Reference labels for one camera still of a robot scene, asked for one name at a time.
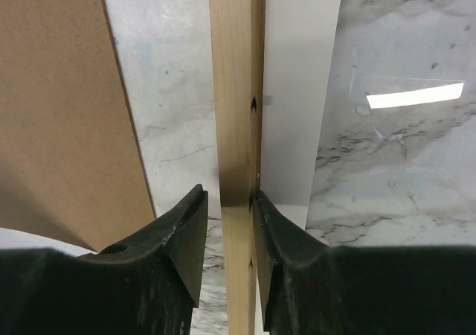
gray veining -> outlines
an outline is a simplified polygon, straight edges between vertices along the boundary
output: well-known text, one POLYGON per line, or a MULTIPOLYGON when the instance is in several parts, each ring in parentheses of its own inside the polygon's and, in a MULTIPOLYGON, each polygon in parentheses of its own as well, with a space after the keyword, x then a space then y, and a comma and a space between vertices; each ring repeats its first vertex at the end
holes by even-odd
POLYGON ((476 0, 342 0, 306 229, 331 245, 476 243, 476 0), (368 95, 463 84, 371 109, 368 95))
MULTIPOLYGON (((197 183, 209 191, 201 300, 191 333, 226 334, 208 0, 106 0, 106 6, 156 214, 197 183)), ((9 234, 11 243, 20 240, 9 234)))

gray marble sheet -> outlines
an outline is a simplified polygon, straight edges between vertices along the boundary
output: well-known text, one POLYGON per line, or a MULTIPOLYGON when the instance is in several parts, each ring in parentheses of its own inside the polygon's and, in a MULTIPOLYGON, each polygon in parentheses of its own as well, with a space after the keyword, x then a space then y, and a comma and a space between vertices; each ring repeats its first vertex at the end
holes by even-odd
POLYGON ((342 0, 308 233, 330 245, 476 244, 475 115, 476 0, 342 0), (367 99, 458 83, 453 100, 367 99))

white marble countertop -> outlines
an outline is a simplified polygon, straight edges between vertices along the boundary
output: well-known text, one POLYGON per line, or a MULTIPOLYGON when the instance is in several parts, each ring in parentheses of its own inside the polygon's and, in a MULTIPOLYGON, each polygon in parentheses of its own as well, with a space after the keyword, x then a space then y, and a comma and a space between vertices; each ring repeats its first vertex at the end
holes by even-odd
MULTIPOLYGON (((106 6, 156 214, 197 183, 209 192, 192 334, 227 334, 208 0, 106 0, 106 6)), ((42 237, 1 233, 1 248, 53 245, 81 253, 42 237)))

black metal jaw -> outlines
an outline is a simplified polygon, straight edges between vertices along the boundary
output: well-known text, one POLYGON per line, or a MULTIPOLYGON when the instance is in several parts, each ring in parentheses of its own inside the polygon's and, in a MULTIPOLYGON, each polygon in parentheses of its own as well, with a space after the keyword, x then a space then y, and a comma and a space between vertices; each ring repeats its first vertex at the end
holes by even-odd
POLYGON ((208 193, 197 185, 98 255, 0 252, 0 334, 189 334, 207 221, 208 193))
POLYGON ((476 334, 476 248, 328 247, 254 199, 271 335, 476 334))

worn black paint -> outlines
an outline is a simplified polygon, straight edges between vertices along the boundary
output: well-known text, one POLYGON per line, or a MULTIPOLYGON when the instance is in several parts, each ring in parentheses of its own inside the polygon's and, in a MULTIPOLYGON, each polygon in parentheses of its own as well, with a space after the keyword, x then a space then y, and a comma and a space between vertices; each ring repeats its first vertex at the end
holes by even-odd
POLYGON ((99 255, 0 252, 0 334, 189 334, 207 218, 208 194, 197 185, 99 255))

